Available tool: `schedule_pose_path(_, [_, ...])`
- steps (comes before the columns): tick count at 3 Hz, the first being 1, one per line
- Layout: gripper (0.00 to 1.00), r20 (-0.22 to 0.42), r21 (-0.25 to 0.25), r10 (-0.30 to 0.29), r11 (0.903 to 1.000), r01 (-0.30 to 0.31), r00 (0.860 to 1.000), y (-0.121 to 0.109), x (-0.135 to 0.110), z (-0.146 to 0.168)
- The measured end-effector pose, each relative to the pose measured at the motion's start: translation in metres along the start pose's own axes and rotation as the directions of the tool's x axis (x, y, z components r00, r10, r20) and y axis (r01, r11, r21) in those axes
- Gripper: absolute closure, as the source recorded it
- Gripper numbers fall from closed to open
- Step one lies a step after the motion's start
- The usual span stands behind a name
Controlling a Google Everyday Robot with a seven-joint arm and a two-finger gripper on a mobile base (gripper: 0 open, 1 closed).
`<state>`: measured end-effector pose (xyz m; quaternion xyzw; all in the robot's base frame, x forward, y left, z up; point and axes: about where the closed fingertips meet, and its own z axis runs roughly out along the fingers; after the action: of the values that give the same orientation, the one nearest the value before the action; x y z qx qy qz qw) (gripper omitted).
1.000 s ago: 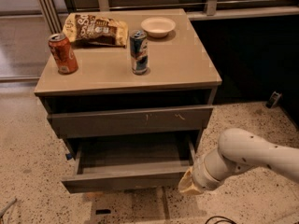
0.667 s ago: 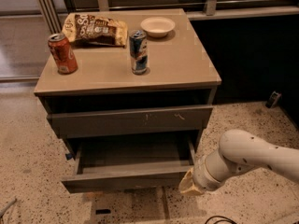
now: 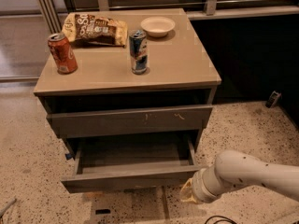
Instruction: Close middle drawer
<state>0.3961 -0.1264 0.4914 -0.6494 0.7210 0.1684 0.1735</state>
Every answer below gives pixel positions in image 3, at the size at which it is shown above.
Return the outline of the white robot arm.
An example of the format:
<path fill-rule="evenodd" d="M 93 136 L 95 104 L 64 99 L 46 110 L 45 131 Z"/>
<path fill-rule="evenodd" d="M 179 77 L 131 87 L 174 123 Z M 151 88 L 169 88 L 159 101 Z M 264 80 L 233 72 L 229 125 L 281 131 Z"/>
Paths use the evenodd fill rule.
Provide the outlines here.
<path fill-rule="evenodd" d="M 184 203 L 212 203 L 224 193 L 248 186 L 261 186 L 299 201 L 299 167 L 225 150 L 216 156 L 213 165 L 194 173 L 182 187 L 179 198 Z"/>

